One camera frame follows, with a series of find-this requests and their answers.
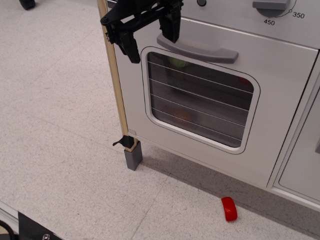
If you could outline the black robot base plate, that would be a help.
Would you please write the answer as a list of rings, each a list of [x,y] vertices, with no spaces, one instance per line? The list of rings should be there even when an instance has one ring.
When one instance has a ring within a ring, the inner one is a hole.
[[[60,236],[18,212],[18,237],[20,240],[62,240]]]

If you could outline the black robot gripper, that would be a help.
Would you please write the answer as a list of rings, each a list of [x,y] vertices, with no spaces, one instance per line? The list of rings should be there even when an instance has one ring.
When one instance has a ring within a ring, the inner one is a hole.
[[[133,64],[141,61],[133,33],[159,21],[162,35],[172,43],[180,37],[182,0],[118,0],[100,20],[107,40],[120,45]]]

